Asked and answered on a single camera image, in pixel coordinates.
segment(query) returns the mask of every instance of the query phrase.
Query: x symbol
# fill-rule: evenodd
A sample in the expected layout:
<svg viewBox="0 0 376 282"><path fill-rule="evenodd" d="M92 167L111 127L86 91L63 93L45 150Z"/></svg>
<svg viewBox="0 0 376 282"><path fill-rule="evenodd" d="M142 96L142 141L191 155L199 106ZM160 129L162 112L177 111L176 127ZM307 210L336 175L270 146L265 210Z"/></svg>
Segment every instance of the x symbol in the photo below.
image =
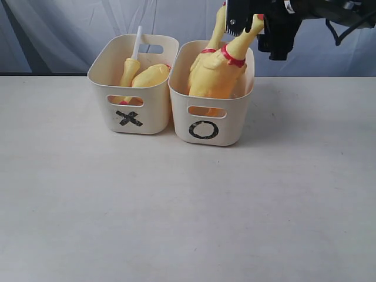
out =
<svg viewBox="0 0 376 282"><path fill-rule="evenodd" d="M121 111L118 110L116 111L116 114L123 118L122 121L120 122L120 125L124 126L129 122L132 122L134 125L137 125L137 126L141 126L143 124L139 120L135 119L135 117L139 115L136 112L130 112L128 115L126 115L125 113L122 113Z"/></svg>

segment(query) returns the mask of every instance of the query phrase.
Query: table surface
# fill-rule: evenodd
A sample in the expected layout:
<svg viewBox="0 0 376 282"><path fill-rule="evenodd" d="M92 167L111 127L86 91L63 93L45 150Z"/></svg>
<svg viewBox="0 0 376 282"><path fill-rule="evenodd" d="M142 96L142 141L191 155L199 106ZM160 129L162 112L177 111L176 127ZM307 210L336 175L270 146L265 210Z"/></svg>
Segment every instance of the table surface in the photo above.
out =
<svg viewBox="0 0 376 282"><path fill-rule="evenodd" d="M257 78L230 147L113 133L82 77L0 98L0 281L375 281L375 78Z"/></svg>

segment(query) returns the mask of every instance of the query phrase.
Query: white plastic handle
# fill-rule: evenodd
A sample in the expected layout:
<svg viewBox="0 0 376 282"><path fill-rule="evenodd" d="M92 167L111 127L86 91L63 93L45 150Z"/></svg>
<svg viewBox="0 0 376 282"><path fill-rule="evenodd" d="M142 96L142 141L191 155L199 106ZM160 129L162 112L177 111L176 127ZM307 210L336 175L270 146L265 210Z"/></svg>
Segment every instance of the white plastic handle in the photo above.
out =
<svg viewBox="0 0 376 282"><path fill-rule="evenodd" d="M137 60L137 57L139 54L139 48L141 44L141 34L142 34L142 27L139 25L139 28L137 30L137 35L136 35L135 46L133 47L133 54L131 57L134 60Z"/></svg>

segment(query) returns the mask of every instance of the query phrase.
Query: o symbol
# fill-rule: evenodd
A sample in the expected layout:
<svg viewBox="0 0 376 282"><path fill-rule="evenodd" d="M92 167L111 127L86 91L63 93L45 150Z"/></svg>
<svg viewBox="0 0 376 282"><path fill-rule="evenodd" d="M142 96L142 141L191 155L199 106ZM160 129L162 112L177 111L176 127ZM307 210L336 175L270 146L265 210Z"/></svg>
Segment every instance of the o symbol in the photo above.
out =
<svg viewBox="0 0 376 282"><path fill-rule="evenodd" d="M201 135L195 134L194 129L198 125L201 125L202 123L207 123L208 125L212 125L212 127L213 127L213 133L211 135L201 136ZM219 133L218 126L214 122L208 122L206 120L200 120L198 122L195 122L194 124L192 124L189 127L189 134L191 134L193 137L198 138L198 139L206 139L206 140L212 139L212 138L216 137L218 135L218 133Z"/></svg>

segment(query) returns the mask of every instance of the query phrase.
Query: bin handle hole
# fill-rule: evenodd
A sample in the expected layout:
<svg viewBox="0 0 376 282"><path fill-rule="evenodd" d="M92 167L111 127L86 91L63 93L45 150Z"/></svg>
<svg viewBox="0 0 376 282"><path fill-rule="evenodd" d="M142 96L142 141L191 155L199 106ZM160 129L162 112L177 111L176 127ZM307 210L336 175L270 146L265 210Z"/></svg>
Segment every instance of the bin handle hole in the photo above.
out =
<svg viewBox="0 0 376 282"><path fill-rule="evenodd" d="M192 116L205 116L216 119L223 119L227 116L227 111L221 108L189 106L187 110Z"/></svg>
<svg viewBox="0 0 376 282"><path fill-rule="evenodd" d="M129 96L107 96L107 100L111 105L115 106L135 106L142 107L144 102L140 97L129 97Z"/></svg>
<svg viewBox="0 0 376 282"><path fill-rule="evenodd" d="M140 44L139 53L151 53L151 54L162 54L164 49L161 45L154 44Z"/></svg>

